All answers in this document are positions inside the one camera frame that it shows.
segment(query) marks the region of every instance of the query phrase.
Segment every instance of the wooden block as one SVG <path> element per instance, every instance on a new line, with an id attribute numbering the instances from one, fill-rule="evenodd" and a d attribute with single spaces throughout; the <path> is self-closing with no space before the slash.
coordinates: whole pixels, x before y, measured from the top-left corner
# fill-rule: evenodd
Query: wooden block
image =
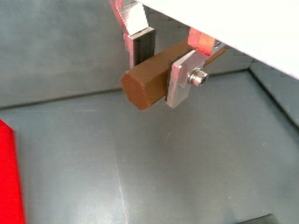
<path id="1" fill-rule="evenodd" d="M 166 96 L 171 65 L 191 50 L 184 40 L 126 72 L 120 82 L 128 100 L 139 109 L 148 109 Z"/>

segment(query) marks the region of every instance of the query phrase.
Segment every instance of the metal bracket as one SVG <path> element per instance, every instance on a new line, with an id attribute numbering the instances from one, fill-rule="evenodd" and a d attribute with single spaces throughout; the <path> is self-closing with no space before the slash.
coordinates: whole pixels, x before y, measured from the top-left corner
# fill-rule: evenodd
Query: metal bracket
<path id="1" fill-rule="evenodd" d="M 155 56 L 155 29 L 148 26 L 144 6 L 132 0 L 110 0 L 122 27 L 130 67 Z"/>
<path id="2" fill-rule="evenodd" d="M 224 44 L 216 40 L 210 56 L 203 52 L 192 50 L 172 63 L 170 86 L 166 98 L 166 103 L 171 108 L 175 108 L 188 97 L 191 84 L 198 87 L 204 84 L 208 78 L 208 75 L 202 71 L 204 62 L 223 47 Z"/>

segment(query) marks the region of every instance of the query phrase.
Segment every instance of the bolt head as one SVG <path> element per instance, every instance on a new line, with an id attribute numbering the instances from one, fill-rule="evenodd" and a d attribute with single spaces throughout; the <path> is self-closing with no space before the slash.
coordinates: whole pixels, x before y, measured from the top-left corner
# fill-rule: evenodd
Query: bolt head
<path id="1" fill-rule="evenodd" d="M 204 73 L 199 68 L 195 69 L 188 77 L 188 82 L 196 87 L 200 87 L 208 79 L 208 74 Z"/>

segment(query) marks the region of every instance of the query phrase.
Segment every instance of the orange component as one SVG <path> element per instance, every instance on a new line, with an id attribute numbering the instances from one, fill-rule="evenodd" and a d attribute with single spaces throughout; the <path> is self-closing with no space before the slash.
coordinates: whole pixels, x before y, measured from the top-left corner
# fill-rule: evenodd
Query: orange component
<path id="1" fill-rule="evenodd" d="M 208 36 L 206 33 L 191 28 L 190 37 L 188 37 L 188 45 L 199 52 L 211 56 L 214 46 L 215 46 L 215 38 Z"/>

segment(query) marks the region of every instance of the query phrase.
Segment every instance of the metal plate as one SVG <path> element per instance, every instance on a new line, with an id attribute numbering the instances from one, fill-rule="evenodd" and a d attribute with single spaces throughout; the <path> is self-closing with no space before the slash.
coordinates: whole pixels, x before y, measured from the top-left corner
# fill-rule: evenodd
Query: metal plate
<path id="1" fill-rule="evenodd" d="M 212 54 L 224 47 L 224 44 L 216 45 Z M 188 52 L 180 59 L 172 63 L 170 86 L 166 103 L 175 108 L 188 97 L 191 85 L 188 84 L 188 75 L 195 68 L 203 68 L 208 56 L 195 50 Z"/>

